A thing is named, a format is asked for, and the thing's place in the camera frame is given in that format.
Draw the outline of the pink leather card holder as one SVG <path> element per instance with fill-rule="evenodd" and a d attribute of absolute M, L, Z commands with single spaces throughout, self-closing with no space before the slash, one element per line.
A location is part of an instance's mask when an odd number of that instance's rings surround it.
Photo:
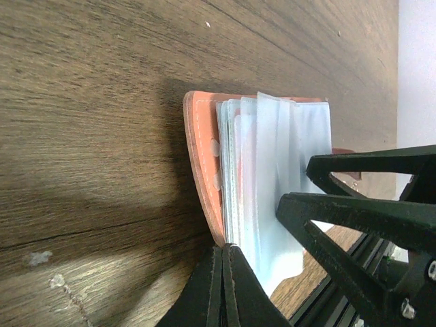
<path fill-rule="evenodd" d="M 183 100 L 193 177 L 218 245 L 241 248 L 271 295 L 304 269 L 305 249 L 279 223 L 281 196 L 319 193 L 310 158 L 332 146 L 327 100 L 190 91 Z"/>

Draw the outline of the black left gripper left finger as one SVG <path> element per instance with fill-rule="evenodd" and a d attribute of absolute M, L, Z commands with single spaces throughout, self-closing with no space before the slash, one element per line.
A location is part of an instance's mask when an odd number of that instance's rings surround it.
<path fill-rule="evenodd" d="M 158 326 L 220 326 L 222 249 L 209 249 Z"/>

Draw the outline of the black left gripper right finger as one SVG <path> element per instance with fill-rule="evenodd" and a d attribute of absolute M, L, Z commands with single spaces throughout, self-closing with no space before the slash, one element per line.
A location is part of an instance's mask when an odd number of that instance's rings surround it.
<path fill-rule="evenodd" d="M 224 326 L 291 325 L 270 301 L 236 245 L 227 244 L 223 248 L 222 276 Z"/>

